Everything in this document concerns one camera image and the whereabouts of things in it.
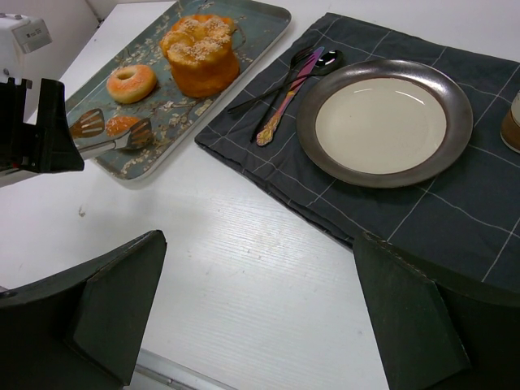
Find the glass cup with drink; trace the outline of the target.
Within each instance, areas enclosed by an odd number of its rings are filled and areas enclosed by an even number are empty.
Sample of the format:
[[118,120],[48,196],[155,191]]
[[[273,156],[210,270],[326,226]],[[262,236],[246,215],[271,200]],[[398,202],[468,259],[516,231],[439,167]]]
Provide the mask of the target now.
[[513,151],[520,151],[520,92],[512,101],[511,107],[500,127],[501,140]]

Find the stainless steel tongs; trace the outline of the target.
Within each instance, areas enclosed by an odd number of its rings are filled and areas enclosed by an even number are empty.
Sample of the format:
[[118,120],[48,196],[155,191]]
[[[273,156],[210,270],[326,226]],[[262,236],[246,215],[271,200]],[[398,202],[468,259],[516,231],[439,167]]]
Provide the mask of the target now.
[[74,140],[106,136],[105,141],[78,147],[84,160],[96,158],[111,150],[139,150],[154,138],[149,118],[120,115],[105,121],[99,108],[85,112],[69,130]]

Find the floral blue serving tray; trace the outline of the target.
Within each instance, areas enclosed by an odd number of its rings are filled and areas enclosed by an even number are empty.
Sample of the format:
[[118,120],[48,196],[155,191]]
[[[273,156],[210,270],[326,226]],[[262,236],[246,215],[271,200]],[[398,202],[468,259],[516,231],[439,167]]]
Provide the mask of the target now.
[[[117,180],[138,180],[149,175],[224,95],[218,93],[204,98],[183,95],[159,47],[160,40],[175,22],[194,14],[233,19],[236,30],[232,35],[232,48],[242,76],[280,39],[292,19],[289,10],[264,2],[178,1],[73,93],[66,100],[69,123],[93,109],[99,109],[105,119],[134,116],[150,120],[154,137],[145,148],[111,150],[95,159]],[[114,70],[135,64],[150,66],[158,77],[158,84],[143,100],[119,104],[107,92],[106,82]]]

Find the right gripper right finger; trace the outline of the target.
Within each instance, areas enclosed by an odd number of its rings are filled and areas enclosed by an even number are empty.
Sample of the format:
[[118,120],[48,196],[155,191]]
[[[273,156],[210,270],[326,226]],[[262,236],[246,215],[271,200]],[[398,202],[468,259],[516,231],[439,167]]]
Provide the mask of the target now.
[[364,232],[353,255],[391,389],[517,389],[519,295]]

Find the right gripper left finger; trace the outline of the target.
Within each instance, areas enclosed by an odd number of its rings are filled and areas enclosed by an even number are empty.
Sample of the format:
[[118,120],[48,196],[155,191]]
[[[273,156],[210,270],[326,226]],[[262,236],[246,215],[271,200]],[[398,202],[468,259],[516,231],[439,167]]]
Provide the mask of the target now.
[[1,292],[3,389],[130,384],[167,251],[162,231]]

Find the small round orange bun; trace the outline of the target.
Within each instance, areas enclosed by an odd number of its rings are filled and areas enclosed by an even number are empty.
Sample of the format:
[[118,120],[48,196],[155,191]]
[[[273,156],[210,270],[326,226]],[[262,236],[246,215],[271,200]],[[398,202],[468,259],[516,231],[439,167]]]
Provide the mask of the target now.
[[139,118],[128,115],[119,115],[110,118],[106,121],[105,125],[106,135],[110,139],[115,139],[116,137],[119,137],[126,133],[133,125],[137,124],[139,121]]

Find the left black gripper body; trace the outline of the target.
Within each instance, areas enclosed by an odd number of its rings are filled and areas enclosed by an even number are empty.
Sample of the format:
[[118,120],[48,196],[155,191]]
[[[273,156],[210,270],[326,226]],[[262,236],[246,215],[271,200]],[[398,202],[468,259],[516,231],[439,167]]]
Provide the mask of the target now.
[[38,126],[24,122],[30,80],[8,77],[1,83],[1,170],[16,168],[39,172],[41,134]]

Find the cream plate dark rim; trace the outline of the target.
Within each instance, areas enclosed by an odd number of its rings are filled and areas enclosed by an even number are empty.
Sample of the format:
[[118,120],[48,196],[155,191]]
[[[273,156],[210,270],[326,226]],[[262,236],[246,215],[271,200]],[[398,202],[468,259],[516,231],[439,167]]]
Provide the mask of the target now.
[[468,146],[473,127],[469,98],[454,80],[395,59],[325,76],[296,119],[300,145],[317,167],[373,189],[410,186],[445,171]]

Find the aluminium frame rail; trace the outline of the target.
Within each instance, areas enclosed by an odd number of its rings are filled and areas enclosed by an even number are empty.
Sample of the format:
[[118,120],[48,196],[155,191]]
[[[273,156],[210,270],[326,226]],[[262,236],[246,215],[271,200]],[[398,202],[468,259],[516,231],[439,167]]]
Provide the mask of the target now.
[[168,389],[212,389],[200,375],[181,368],[176,363],[159,357],[145,349],[141,349],[135,366],[135,372],[151,379]]

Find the dark checked cloth mat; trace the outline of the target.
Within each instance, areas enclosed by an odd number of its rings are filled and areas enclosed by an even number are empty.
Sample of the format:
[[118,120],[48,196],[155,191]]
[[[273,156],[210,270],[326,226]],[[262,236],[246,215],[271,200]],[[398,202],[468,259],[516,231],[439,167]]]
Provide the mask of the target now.
[[256,97],[286,76],[291,57],[308,46],[341,50],[348,63],[405,59],[430,65],[461,86],[474,113],[462,156],[436,178],[404,188],[343,183],[306,156],[290,104],[274,140],[250,137],[263,110],[218,114],[196,143],[273,198],[335,238],[352,242],[368,231],[393,245],[472,279],[519,289],[519,156],[500,137],[519,90],[519,65],[503,58],[437,45],[376,24],[328,13],[260,72],[237,96]]

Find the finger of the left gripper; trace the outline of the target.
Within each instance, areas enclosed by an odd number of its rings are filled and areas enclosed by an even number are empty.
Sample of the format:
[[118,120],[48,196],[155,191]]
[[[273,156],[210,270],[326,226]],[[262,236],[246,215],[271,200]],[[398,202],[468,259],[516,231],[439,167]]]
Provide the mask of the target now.
[[23,127],[23,169],[37,174],[83,171],[67,122],[64,84],[43,79],[35,124]]

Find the tall sesame bundt bread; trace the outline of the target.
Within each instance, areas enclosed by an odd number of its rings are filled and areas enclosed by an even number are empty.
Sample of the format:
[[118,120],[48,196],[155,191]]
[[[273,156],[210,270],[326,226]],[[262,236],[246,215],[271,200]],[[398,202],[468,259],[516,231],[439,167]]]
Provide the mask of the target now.
[[159,42],[180,92],[205,98],[225,90],[240,75],[232,48],[233,19],[195,14],[181,18]]

